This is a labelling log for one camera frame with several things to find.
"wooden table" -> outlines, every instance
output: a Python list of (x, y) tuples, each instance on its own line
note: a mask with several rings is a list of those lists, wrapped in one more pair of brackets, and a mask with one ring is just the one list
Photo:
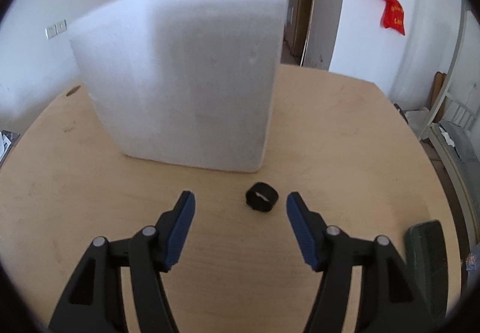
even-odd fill
[[(269, 213), (245, 204), (257, 181), (277, 189)], [(47, 323), (78, 260), (97, 235), (132, 236), (169, 210), (183, 189), (197, 213), (181, 260), (163, 275), (181, 332), (301, 332), (320, 274), (303, 263), (285, 200), (350, 235), (387, 234), (401, 254), (405, 230), (442, 222), (449, 302), (460, 289), (458, 242), (438, 178), (423, 149), (373, 84), (281, 66), (265, 162), (253, 174), (184, 168), (124, 156), (97, 119), (86, 88), (55, 99), (0, 173), (0, 255)], [(128, 324), (136, 331), (126, 282)], [(353, 330), (360, 270), (346, 327)]]

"gray object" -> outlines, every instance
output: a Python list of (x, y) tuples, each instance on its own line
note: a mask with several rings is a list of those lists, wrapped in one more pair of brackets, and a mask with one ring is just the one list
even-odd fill
[(430, 126), (429, 139), (455, 188), (465, 219), (469, 248), (472, 249), (480, 242), (480, 162), (462, 128), (447, 121), (440, 124), (450, 135), (455, 147), (447, 145), (440, 125), (436, 123)]
[(142, 234), (146, 237), (153, 236), (157, 230), (153, 226), (146, 226), (142, 230)]
[(390, 243), (390, 240), (388, 239), (387, 236), (378, 236), (378, 237), (377, 237), (377, 242), (378, 242), (380, 245), (386, 247), (386, 246)]
[(439, 221), (412, 226), (405, 234), (406, 262), (411, 269), (436, 324), (446, 315), (448, 263), (445, 238)]
[(334, 225), (330, 225), (328, 228), (327, 228), (327, 234), (331, 235), (331, 236), (337, 236), (340, 234), (340, 229)]
[(102, 236), (99, 236), (99, 237), (95, 237), (93, 239), (93, 242), (92, 244), (96, 247), (101, 247), (102, 245), (105, 244), (105, 237), (102, 237)]
[(462, 163), (478, 163), (473, 145), (465, 131), (459, 125), (447, 120), (441, 121), (439, 125), (448, 133), (453, 142), (455, 142), (455, 151)]

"black rubber ring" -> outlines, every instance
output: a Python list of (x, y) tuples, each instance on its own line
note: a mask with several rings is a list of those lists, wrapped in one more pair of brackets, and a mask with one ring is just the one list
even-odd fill
[(278, 193), (267, 183), (259, 181), (247, 191), (245, 199), (253, 210), (267, 213), (272, 210), (275, 203), (277, 203)]

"white foam block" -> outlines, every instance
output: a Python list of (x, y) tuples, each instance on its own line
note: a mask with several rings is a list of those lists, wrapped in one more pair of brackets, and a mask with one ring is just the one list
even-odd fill
[(287, 0), (119, 0), (72, 23), (100, 121), (129, 156), (252, 172)]

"light switch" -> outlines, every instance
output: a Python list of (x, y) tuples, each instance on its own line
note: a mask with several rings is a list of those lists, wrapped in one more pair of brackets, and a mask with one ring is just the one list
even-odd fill
[(52, 39), (53, 37), (56, 37), (58, 35), (58, 33), (57, 33), (57, 28), (55, 27), (55, 25), (47, 27), (45, 29), (45, 34), (46, 34), (47, 39)]
[(57, 34), (61, 34), (67, 30), (67, 21), (63, 20), (60, 22), (55, 23), (55, 27), (57, 28)]

